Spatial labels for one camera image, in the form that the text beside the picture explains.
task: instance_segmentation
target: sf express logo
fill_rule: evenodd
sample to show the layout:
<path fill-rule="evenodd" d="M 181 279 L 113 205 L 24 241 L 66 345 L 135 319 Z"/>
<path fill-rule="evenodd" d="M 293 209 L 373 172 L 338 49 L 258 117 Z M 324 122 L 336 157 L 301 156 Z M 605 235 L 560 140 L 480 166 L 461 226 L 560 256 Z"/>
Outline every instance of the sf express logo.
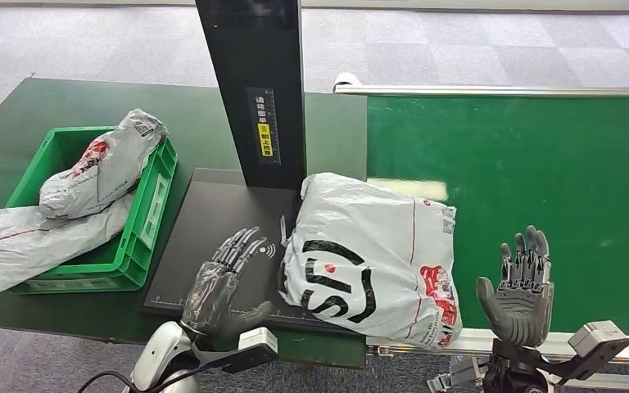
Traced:
<path fill-rule="evenodd" d="M 343 259 L 351 262 L 354 266 L 360 266 L 361 264 L 365 263 L 365 261 L 360 258 L 360 256 L 357 255 L 355 252 L 335 242 L 329 242 L 325 240 L 309 240 L 305 242 L 305 245 L 303 245 L 302 252 L 306 253 L 310 251 L 324 251 L 339 255 Z M 329 287 L 334 291 L 351 294 L 351 285 L 346 284 L 345 282 L 338 281 L 334 278 L 315 274 L 315 262 L 317 262 L 317 259 L 315 258 L 307 258 L 307 261 L 305 262 L 305 278 L 307 279 L 307 282 Z M 324 266 L 324 269 L 328 273 L 334 273 L 336 271 L 336 267 L 332 264 L 326 264 Z M 365 268 L 360 272 L 360 283 L 362 284 L 365 295 L 365 308 L 360 314 L 351 315 L 350 317 L 348 317 L 348 320 L 353 323 L 362 322 L 367 317 L 372 315 L 377 308 L 377 304 L 375 302 L 375 291 L 370 281 L 371 274 L 372 270 L 370 268 Z M 326 309 L 330 309 L 336 306 L 339 310 L 336 314 L 333 315 L 333 317 L 344 317 L 346 316 L 346 314 L 348 314 L 348 303 L 346 303 L 346 301 L 342 297 L 337 295 L 329 296 L 320 305 L 316 305 L 314 307 L 311 306 L 310 298 L 314 293 L 315 292 L 310 289 L 307 289 L 303 292 L 302 298 L 300 300 L 300 304 L 303 309 L 307 309 L 313 314 L 318 314 L 322 311 L 325 311 Z"/>

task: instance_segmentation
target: nfc symbol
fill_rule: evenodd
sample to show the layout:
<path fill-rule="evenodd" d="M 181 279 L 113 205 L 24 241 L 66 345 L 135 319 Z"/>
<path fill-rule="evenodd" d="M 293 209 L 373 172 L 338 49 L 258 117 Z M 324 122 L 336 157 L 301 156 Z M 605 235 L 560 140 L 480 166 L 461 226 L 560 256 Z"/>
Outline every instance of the nfc symbol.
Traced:
<path fill-rule="evenodd" d="M 259 252 L 262 254 L 266 254 L 269 258 L 273 258 L 276 255 L 276 245 L 271 243 L 266 247 L 261 247 Z"/>

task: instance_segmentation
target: plastic mailing bag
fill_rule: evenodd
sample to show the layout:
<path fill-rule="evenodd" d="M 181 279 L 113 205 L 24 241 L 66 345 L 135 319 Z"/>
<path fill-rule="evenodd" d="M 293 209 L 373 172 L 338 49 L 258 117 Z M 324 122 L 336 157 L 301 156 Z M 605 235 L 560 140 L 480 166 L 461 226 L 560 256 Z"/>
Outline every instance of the plastic mailing bag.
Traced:
<path fill-rule="evenodd" d="M 73 168 L 44 182 L 39 211 L 50 219 L 76 219 L 108 207 L 141 177 L 166 134 L 165 125 L 152 115 L 130 111 L 114 131 L 90 142 Z"/>
<path fill-rule="evenodd" d="M 443 347 L 462 328 L 454 207 L 336 174 L 302 184 L 282 296 L 367 336 Z"/>
<path fill-rule="evenodd" d="M 47 219 L 37 206 L 0 209 L 0 291 L 88 252 L 126 224 L 133 193 L 96 215 Z"/>

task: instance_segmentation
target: robotic finger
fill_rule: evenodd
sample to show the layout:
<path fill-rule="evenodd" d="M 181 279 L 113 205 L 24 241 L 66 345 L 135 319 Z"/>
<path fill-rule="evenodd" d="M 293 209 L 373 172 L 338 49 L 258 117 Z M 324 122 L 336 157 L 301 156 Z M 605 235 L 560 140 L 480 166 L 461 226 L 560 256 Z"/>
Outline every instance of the robotic finger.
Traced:
<path fill-rule="evenodd" d="M 247 242 L 250 241 L 250 238 L 259 232 L 259 227 L 252 227 L 244 232 L 242 236 L 233 244 L 233 247 L 230 249 L 227 258 L 225 259 L 225 263 L 232 270 L 235 270 L 235 263 L 238 260 L 238 257 L 242 254 L 242 251 L 245 249 Z"/>
<path fill-rule="evenodd" d="M 228 237 L 227 239 L 225 239 L 225 242 L 223 242 L 223 244 L 221 244 L 217 249 L 215 249 L 215 253 L 213 254 L 213 256 L 211 256 L 210 258 L 210 262 L 218 262 L 218 255 L 220 255 L 220 253 L 225 249 L 225 248 L 229 248 L 228 244 L 230 244 L 230 242 L 233 240 L 233 237 Z"/>
<path fill-rule="evenodd" d="M 226 258 L 228 258 L 228 254 L 233 249 L 235 244 L 238 242 L 239 238 L 247 231 L 246 228 L 240 229 L 237 231 L 232 237 L 223 242 L 223 245 L 220 246 L 218 255 L 215 257 L 215 262 L 219 264 L 225 264 Z"/>
<path fill-rule="evenodd" d="M 531 288 L 536 271 L 536 228 L 534 225 L 527 227 L 527 255 L 526 263 L 522 266 L 522 288 Z"/>
<path fill-rule="evenodd" d="M 542 231 L 536 232 L 536 268 L 534 283 L 546 284 L 550 281 L 551 262 L 549 257 L 549 242 Z"/>
<path fill-rule="evenodd" d="M 500 289 L 505 289 L 509 286 L 513 262 L 512 255 L 510 254 L 509 246 L 507 244 L 503 243 L 500 245 L 500 253 L 503 255 L 503 265 L 500 268 Z"/>
<path fill-rule="evenodd" d="M 524 237 L 521 233 L 514 235 L 514 244 L 517 255 L 514 257 L 512 269 L 510 270 L 511 287 L 520 287 L 522 282 L 522 266 L 526 262 L 524 251 Z"/>
<path fill-rule="evenodd" d="M 254 253 L 259 248 L 259 246 L 264 244 L 264 242 L 266 242 L 266 237 L 260 237 L 256 239 L 245 249 L 245 251 L 240 255 L 238 260 L 235 261 L 233 270 L 235 270 L 238 276 L 244 269 L 245 264 L 247 264 L 247 261 L 254 255 Z"/>

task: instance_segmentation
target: robotic thumb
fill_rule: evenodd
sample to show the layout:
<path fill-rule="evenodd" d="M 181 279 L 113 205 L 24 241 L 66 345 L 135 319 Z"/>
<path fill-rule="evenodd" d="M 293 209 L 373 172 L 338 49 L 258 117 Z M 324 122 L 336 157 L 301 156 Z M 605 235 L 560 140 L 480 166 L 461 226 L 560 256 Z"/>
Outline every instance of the robotic thumb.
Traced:
<path fill-rule="evenodd" d="M 229 340 L 262 323 L 273 307 L 270 301 L 265 301 L 248 313 L 226 316 L 225 323 L 219 332 L 220 338 Z"/>
<path fill-rule="evenodd" d="M 483 312 L 486 313 L 491 327 L 494 328 L 494 332 L 497 327 L 505 325 L 508 322 L 508 316 L 498 303 L 496 295 L 493 292 L 491 280 L 485 277 L 479 277 L 476 280 L 476 297 L 478 298 L 478 302 L 481 303 Z"/>

